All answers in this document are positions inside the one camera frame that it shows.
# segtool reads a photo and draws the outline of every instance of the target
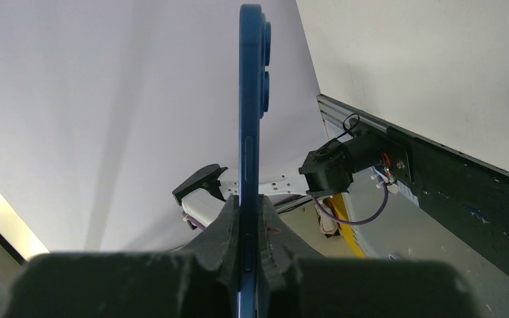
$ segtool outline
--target white wall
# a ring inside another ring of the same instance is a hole
[[[237,167],[242,1],[0,0],[0,191],[50,250],[162,249],[193,234],[170,192]],[[272,22],[261,164],[325,140],[294,0]]]
[[[509,171],[509,0],[298,0],[323,94]]]

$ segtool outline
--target cable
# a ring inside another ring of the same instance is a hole
[[[377,212],[374,215],[372,215],[371,217],[369,217],[369,218],[367,218],[365,220],[362,220],[362,221],[345,221],[345,220],[341,220],[338,217],[328,213],[327,210],[325,210],[325,208],[319,203],[317,198],[313,198],[313,202],[315,202],[315,205],[317,206],[319,211],[321,211],[321,214],[324,214],[325,216],[330,217],[331,219],[337,221],[338,223],[342,223],[342,224],[346,224],[346,225],[364,225],[364,224],[368,224],[371,221],[377,219],[377,217],[385,209],[385,205],[387,205],[387,198],[389,197],[389,191],[387,190],[387,185],[385,184],[385,182],[381,181],[380,184],[383,187],[383,202],[381,203],[381,205],[379,206]]]
[[[352,116],[356,115],[358,118],[356,119],[356,123],[354,125],[351,125],[350,128],[346,128],[346,121],[349,120]],[[344,121],[343,121],[343,129],[345,134],[349,134],[352,136],[352,130],[356,128],[356,126],[360,123],[360,115],[356,113],[351,113],[348,115]]]
[[[385,153],[381,153],[381,160],[383,161],[383,166],[385,173],[387,174],[387,179],[389,181],[389,184],[394,181],[393,174],[391,173],[391,159],[389,159],[389,156]]]
[[[346,121],[348,119],[350,119],[352,116],[356,115],[358,118],[356,119],[356,123],[354,125],[351,125],[350,127],[346,127]],[[348,115],[344,121],[343,121],[343,129],[344,129],[344,132],[338,136],[336,136],[335,138],[332,138],[331,140],[327,141],[323,146],[321,146],[321,148],[319,149],[322,149],[322,148],[327,148],[327,146],[329,146],[331,144],[331,142],[335,141],[335,140],[338,140],[339,138],[341,138],[342,136],[346,135],[346,134],[349,134],[350,137],[354,137],[354,135],[352,134],[352,130],[354,128],[356,128],[356,126],[360,123],[360,115],[359,114],[356,114],[356,113],[351,113],[350,115]]]

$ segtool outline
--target blue smartphone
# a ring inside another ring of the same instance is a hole
[[[239,19],[239,317],[255,317],[258,262],[258,136],[268,111],[270,23],[260,5],[242,5]]]

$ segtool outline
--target black bracket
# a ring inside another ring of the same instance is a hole
[[[382,166],[405,184],[413,182],[410,152],[404,143],[365,123],[351,124],[356,125],[351,140],[330,140],[311,151],[299,169],[308,182],[309,195],[321,197],[346,191],[353,182],[352,175],[371,166]]]
[[[217,179],[225,170],[227,170],[227,167],[220,167],[219,164],[210,164],[199,169],[172,191],[174,199],[178,205],[182,205],[182,199],[185,196],[196,189],[202,188],[206,189],[212,196],[224,201],[223,195],[219,191],[221,182]]]

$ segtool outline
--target white backdrop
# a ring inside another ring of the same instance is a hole
[[[325,140],[294,0],[272,23],[261,164]],[[50,250],[164,249],[171,191],[237,167],[238,0],[0,0],[0,191]]]

